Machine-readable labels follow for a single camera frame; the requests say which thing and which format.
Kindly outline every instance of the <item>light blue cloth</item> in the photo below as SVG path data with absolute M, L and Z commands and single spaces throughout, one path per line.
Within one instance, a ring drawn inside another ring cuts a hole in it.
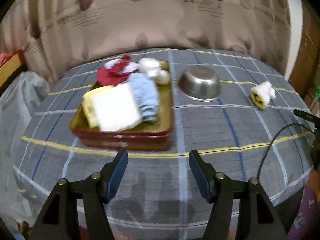
M 156 83 L 143 73 L 133 73 L 128 77 L 133 97 L 144 122 L 158 120 L 159 94 Z

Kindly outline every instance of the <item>brown fabric backdrop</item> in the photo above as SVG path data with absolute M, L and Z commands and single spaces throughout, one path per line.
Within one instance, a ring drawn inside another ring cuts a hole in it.
M 243 51 L 284 74 L 287 0 L 16 0 L 0 24 L 0 52 L 22 48 L 54 85 L 69 69 L 150 47 Z

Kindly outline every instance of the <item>blue gripper pad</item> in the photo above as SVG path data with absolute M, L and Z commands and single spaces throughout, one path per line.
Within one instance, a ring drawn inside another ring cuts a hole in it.
M 108 203 L 117 194 L 117 190 L 122 180 L 124 171 L 128 165 L 128 152 L 124 150 L 120 159 L 117 161 L 117 157 L 115 157 L 114 161 L 116 161 L 117 163 L 115 163 L 116 166 L 113 170 L 113 173 L 110 176 L 110 179 L 108 181 L 108 186 L 107 186 L 108 190 L 106 194 L 106 199 Z
M 209 181 L 207 180 L 204 171 L 202 170 L 195 154 L 199 155 L 198 152 L 194 153 L 194 150 L 189 152 L 189 166 L 195 177 L 198 189 L 201 196 L 208 202 L 211 203 L 212 196 L 210 194 Z

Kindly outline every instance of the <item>red cloth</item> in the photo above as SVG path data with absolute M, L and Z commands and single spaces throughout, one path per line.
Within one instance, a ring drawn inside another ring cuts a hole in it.
M 107 69 L 105 67 L 98 68 L 97 81 L 102 86 L 116 86 L 126 81 L 131 73 L 137 72 L 138 70 L 132 71 L 131 73 L 121 73 L 128 64 L 130 63 L 129 55 L 124 55 L 120 62 L 113 65 L 112 68 Z

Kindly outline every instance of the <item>gray plaid tablecloth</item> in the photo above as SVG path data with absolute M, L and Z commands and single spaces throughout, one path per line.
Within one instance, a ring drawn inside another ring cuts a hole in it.
M 131 53 L 132 61 L 154 57 L 170 62 L 174 98 L 173 146 L 166 152 L 129 152 L 129 163 L 116 197 L 106 206 L 114 231 L 143 239 L 200 237 L 212 205 L 202 199 L 188 165 L 197 149 L 205 162 L 232 179 L 247 181 L 257 174 L 268 143 L 286 124 L 304 120 L 293 109 L 309 111 L 300 96 L 275 70 L 248 55 L 219 50 L 148 49 Z M 21 193 L 44 203 L 60 178 L 84 179 L 113 160 L 114 150 L 85 147 L 69 130 L 82 95 L 96 82 L 97 67 L 109 57 L 66 73 L 32 118 L 14 162 Z M 212 67 L 222 92 L 214 102 L 183 95 L 176 80 L 189 65 Z M 265 110 L 254 107 L 250 88 L 270 81 L 276 100 Z M 302 188 L 311 171 L 313 135 L 301 127 L 281 133 L 262 168 L 261 183 L 274 205 Z M 83 203 L 78 202 L 80 224 Z M 234 202 L 231 227 L 236 226 Z

